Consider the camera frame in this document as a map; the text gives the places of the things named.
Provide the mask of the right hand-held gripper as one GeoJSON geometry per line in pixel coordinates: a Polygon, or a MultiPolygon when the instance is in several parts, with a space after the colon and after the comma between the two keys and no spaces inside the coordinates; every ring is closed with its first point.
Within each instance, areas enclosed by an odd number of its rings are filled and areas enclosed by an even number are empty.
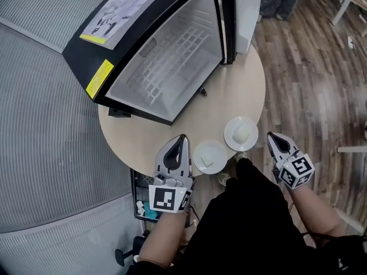
{"type": "Polygon", "coordinates": [[[275,160],[272,170],[278,183],[283,182],[289,189],[305,185],[315,168],[308,154],[297,150],[294,141],[281,133],[268,132],[267,145],[275,160]]]}

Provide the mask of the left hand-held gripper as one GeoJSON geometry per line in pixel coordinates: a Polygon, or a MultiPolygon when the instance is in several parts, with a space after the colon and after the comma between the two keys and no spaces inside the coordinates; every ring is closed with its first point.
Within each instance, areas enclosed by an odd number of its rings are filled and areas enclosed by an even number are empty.
{"type": "Polygon", "coordinates": [[[149,185],[150,209],[166,213],[181,213],[189,205],[193,192],[192,163],[190,143],[181,134],[169,140],[155,158],[153,184],[149,185]],[[179,176],[161,172],[179,169],[179,176]]]}

